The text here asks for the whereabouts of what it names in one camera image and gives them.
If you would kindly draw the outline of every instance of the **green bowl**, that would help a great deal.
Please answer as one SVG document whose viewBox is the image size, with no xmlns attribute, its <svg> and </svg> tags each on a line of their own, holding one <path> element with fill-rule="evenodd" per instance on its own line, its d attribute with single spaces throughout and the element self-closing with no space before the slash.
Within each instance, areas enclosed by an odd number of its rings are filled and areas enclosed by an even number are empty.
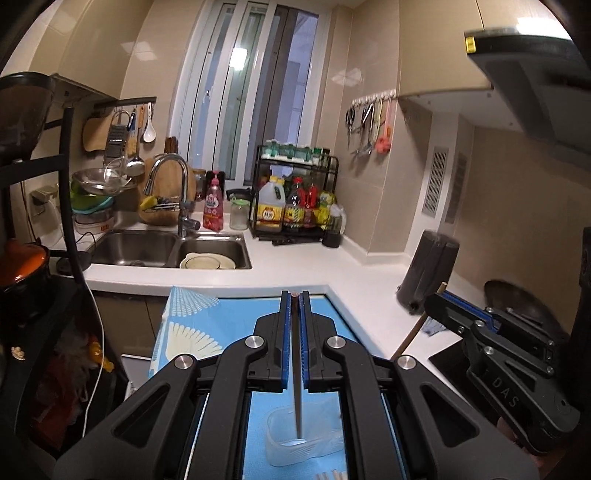
<svg viewBox="0 0 591 480">
<path fill-rule="evenodd" d="M 70 201 L 74 210 L 90 210 L 103 203 L 109 197 L 87 193 L 75 182 L 70 182 Z"/>
</svg>

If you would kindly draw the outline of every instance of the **wall vent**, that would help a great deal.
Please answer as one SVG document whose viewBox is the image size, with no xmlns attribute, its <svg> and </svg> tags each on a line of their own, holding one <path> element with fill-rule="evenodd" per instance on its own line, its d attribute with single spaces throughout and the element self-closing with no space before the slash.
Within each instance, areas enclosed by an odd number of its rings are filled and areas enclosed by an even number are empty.
<svg viewBox="0 0 591 480">
<path fill-rule="evenodd" d="M 431 164 L 431 174 L 429 175 L 429 184 L 423 203 L 423 213 L 431 218 L 435 218 L 437 204 L 441 196 L 441 187 L 443 186 L 443 176 L 445 175 L 445 165 L 449 148 L 435 147 L 433 149 L 433 163 Z"/>
<path fill-rule="evenodd" d="M 457 154 L 456 174 L 453 177 L 452 194 L 449 199 L 449 206 L 445 215 L 445 223 L 456 223 L 457 211 L 460 207 L 464 179 L 468 168 L 468 159 L 463 153 Z"/>
</svg>

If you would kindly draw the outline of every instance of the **white spoon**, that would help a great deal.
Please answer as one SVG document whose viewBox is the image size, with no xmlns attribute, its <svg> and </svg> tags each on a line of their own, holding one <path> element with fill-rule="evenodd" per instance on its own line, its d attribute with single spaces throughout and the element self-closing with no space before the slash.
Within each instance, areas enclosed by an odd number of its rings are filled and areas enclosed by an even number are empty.
<svg viewBox="0 0 591 480">
<path fill-rule="evenodd" d="M 156 140 L 156 130 L 152 126 L 152 104 L 148 103 L 148 125 L 146 125 L 146 130 L 144 132 L 144 142 L 145 143 L 152 143 Z"/>
</svg>

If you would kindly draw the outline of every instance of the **kitchen counter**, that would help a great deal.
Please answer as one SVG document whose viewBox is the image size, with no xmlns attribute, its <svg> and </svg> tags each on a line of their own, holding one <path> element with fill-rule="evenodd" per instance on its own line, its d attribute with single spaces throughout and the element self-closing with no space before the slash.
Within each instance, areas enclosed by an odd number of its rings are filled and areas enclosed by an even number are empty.
<svg viewBox="0 0 591 480">
<path fill-rule="evenodd" d="M 194 214 L 196 219 L 201 215 Z M 154 227 L 139 223 L 132 216 L 119 218 L 115 228 L 145 230 Z M 395 297 L 408 265 L 400 257 L 384 255 L 383 260 L 388 263 L 380 263 L 378 257 L 372 257 L 368 265 L 358 260 L 355 255 L 358 247 L 346 237 L 338 249 L 326 248 L 320 243 L 274 247 L 270 242 L 254 239 L 250 231 L 223 231 L 244 235 L 251 270 L 196 271 L 92 264 L 85 271 L 86 281 L 91 290 L 149 296 L 168 296 L 172 286 L 223 298 L 277 297 L 282 290 L 309 290 L 311 294 L 326 295 L 368 351 L 384 358 L 394 353 L 417 321 L 417 316 L 409 315 Z M 79 249 L 89 248 L 92 239 L 87 236 L 79 245 Z M 479 299 L 474 298 L 473 289 L 461 279 L 452 276 L 449 290 L 480 304 Z M 406 353 L 440 377 L 428 357 L 458 340 L 459 337 L 449 331 L 432 337 L 421 332 Z"/>
</svg>

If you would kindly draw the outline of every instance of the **green lid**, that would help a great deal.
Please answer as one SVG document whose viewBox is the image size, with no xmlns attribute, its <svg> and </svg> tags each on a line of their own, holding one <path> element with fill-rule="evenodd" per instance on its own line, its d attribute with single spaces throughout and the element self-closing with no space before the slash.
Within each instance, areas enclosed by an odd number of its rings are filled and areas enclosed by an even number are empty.
<svg viewBox="0 0 591 480">
<path fill-rule="evenodd" d="M 245 200 L 245 199 L 237 199 L 236 197 L 234 197 L 232 199 L 232 203 L 234 205 L 238 205 L 240 207 L 248 207 L 251 204 L 248 200 Z"/>
</svg>

